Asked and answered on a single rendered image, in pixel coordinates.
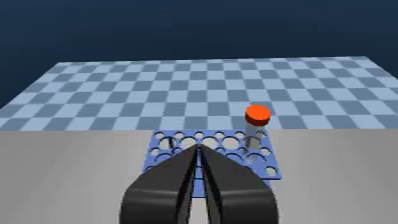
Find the blue perforated tube rack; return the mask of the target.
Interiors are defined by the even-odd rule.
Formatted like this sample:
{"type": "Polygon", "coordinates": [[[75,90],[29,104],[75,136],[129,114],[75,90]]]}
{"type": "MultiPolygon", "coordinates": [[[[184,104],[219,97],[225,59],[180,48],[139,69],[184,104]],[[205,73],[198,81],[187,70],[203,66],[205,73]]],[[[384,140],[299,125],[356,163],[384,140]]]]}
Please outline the blue perforated tube rack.
{"type": "Polygon", "coordinates": [[[148,171],[194,144],[207,145],[241,165],[265,183],[281,180],[278,158],[269,133],[249,137],[239,130],[155,130],[146,151],[143,171],[148,171]]]}

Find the orange-capped clear centrifuge tube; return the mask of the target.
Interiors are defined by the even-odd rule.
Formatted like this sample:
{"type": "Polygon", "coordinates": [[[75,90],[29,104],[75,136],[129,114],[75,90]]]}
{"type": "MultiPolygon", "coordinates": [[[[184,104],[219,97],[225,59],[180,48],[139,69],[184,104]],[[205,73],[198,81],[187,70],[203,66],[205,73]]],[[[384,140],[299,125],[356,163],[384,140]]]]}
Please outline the orange-capped clear centrifuge tube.
{"type": "Polygon", "coordinates": [[[262,104],[253,104],[246,108],[246,146],[249,148],[260,147],[258,132],[264,130],[271,122],[271,109],[262,104]]]}

